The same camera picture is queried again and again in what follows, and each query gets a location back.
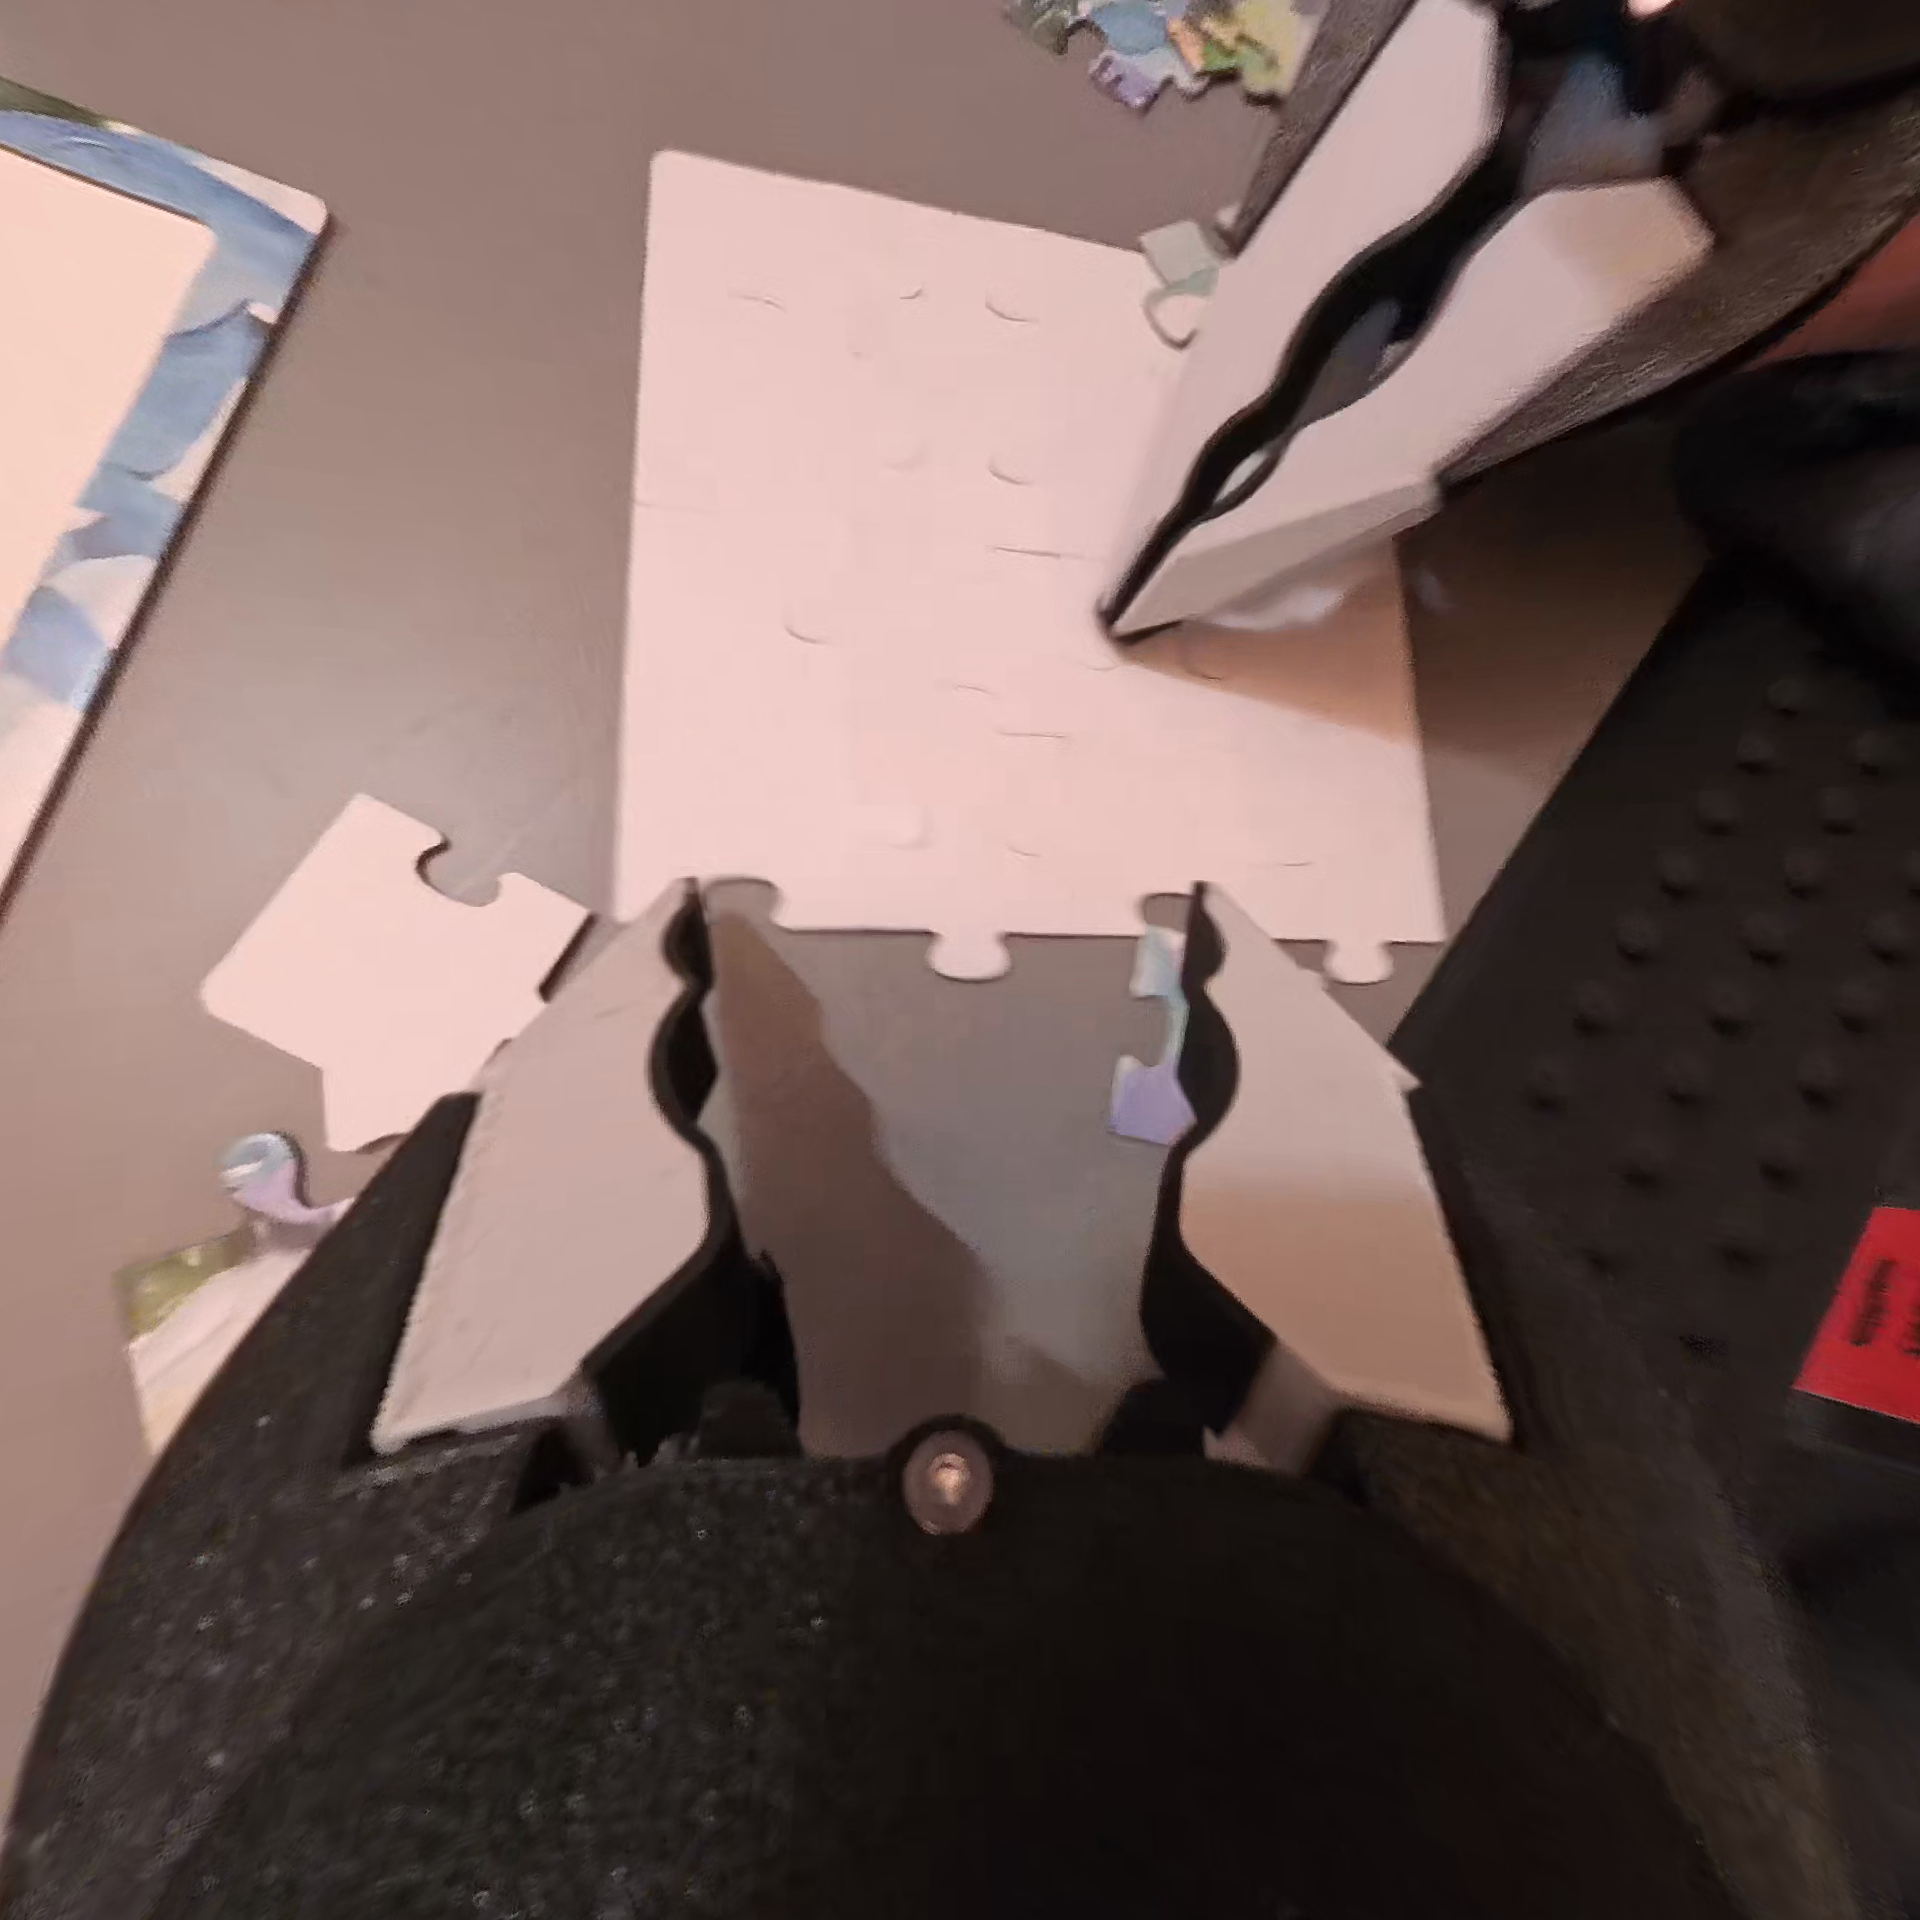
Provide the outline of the red label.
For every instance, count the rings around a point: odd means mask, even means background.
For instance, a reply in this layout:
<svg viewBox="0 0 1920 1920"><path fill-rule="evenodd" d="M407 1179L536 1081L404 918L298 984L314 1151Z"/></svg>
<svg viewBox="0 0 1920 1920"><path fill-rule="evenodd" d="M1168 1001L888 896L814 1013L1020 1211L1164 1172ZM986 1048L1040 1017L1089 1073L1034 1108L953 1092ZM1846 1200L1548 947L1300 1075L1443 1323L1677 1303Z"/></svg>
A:
<svg viewBox="0 0 1920 1920"><path fill-rule="evenodd" d="M1793 1379L1820 1402L1918 1425L1918 1211L1879 1207Z"/></svg>

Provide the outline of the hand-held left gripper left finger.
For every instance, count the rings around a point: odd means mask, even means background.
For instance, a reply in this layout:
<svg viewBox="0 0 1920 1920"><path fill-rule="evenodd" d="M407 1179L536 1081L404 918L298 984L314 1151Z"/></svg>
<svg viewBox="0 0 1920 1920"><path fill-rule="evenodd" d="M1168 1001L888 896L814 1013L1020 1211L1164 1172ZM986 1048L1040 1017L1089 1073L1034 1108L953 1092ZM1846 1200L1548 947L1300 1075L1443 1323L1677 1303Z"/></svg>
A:
<svg viewBox="0 0 1920 1920"><path fill-rule="evenodd" d="M707 921L672 880L492 1060L369 1443L536 1421L634 1461L744 1369L744 1245L704 1135Z"/></svg>

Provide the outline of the sheet of joined puzzle pieces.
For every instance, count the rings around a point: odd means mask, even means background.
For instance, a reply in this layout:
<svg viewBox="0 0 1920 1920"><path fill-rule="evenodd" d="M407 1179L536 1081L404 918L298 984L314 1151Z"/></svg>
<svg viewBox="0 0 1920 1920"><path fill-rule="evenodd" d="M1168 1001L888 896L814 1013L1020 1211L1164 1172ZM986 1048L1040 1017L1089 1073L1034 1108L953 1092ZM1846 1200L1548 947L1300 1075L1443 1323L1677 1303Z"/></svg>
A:
<svg viewBox="0 0 1920 1920"><path fill-rule="evenodd" d="M1178 370L1139 249L685 153L647 185L621 918L765 880L948 979L1198 880L1356 984L1445 936L1391 551L1278 630L1096 618Z"/></svg>

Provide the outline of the landscape jigsaw puzzle board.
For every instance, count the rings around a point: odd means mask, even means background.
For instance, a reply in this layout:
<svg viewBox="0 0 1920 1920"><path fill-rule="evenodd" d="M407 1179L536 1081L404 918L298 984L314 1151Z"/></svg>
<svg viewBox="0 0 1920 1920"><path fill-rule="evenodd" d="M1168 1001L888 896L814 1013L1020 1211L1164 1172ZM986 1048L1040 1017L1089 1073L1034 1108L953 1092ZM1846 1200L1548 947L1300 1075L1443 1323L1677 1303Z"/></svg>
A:
<svg viewBox="0 0 1920 1920"><path fill-rule="evenodd" d="M31 857L328 207L3 84L3 887Z"/></svg>

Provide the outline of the joined printed puzzle pieces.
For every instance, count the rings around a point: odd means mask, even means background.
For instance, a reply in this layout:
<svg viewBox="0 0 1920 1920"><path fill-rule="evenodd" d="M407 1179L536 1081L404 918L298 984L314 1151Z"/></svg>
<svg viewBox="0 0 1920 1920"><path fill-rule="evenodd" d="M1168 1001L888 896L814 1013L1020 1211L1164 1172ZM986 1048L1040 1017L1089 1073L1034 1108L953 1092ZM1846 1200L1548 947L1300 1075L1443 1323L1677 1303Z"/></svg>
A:
<svg viewBox="0 0 1920 1920"><path fill-rule="evenodd" d="M1132 111L1164 95L1202 97L1234 84L1278 104L1318 38L1323 2L1006 2L1004 17L1034 45L1066 58L1085 38L1090 82Z"/></svg>

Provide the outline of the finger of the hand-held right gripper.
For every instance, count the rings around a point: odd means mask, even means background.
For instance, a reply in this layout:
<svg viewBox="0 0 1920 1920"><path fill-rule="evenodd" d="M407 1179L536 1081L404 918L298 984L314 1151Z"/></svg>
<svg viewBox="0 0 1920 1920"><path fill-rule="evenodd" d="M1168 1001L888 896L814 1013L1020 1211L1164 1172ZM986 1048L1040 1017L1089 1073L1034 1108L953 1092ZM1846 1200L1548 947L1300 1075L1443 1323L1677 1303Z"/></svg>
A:
<svg viewBox="0 0 1920 1920"><path fill-rule="evenodd" d="M1464 264L1419 341L1305 424L1251 499L1202 519L1113 615L1131 638L1264 603L1428 516L1440 475L1604 335L1680 283L1713 235L1671 179L1523 202Z"/></svg>
<svg viewBox="0 0 1920 1920"><path fill-rule="evenodd" d="M1220 270L1132 485L1104 620L1168 620L1146 611L1149 580L1300 415L1354 323L1351 306L1384 297L1376 259L1483 160L1504 89L1491 6L1422 2L1391 30L1253 239Z"/></svg>

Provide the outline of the grey desk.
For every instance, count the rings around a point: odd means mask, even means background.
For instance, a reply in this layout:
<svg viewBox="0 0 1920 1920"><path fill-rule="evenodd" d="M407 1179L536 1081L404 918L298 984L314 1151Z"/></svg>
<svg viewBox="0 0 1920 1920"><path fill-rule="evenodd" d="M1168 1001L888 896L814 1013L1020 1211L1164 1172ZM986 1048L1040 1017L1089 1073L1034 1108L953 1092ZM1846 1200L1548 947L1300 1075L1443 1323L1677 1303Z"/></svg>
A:
<svg viewBox="0 0 1920 1920"><path fill-rule="evenodd" d="M219 1233L213 1164L312 1075L200 983L358 793L600 909L647 171L660 151L1132 246L1236 199L1266 119L1136 116L998 5L5 5L5 76L318 194L332 232L5 921L5 1718L147 1470L112 1275ZM1142 1367L1157 1179L1128 942L986 987L712 896L711 1107L784 1272L806 1433L942 1408L1073 1450Z"/></svg>

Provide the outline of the white-backed large puzzle piece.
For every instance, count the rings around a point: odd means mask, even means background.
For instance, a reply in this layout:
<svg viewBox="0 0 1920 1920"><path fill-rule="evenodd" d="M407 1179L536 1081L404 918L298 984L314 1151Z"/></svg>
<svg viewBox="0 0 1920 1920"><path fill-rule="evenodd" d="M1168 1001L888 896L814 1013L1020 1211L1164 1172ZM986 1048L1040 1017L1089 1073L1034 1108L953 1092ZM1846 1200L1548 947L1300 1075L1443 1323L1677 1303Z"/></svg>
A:
<svg viewBox="0 0 1920 1920"><path fill-rule="evenodd" d="M485 905L442 896L423 876L440 845L350 796L200 987L212 1019L318 1071L332 1151L404 1136L468 1092L589 925L588 906L521 875Z"/></svg>

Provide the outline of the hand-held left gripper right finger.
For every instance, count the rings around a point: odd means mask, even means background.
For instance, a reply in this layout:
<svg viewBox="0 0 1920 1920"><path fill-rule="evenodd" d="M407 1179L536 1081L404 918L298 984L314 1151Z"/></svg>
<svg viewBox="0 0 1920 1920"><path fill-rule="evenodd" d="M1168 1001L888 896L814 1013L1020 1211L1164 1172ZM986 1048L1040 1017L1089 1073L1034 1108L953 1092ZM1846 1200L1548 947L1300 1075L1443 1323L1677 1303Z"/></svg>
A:
<svg viewBox="0 0 1920 1920"><path fill-rule="evenodd" d="M1221 887L1188 914L1178 1086L1141 1327L1204 1445L1307 1467L1363 1414L1508 1445L1416 1080Z"/></svg>

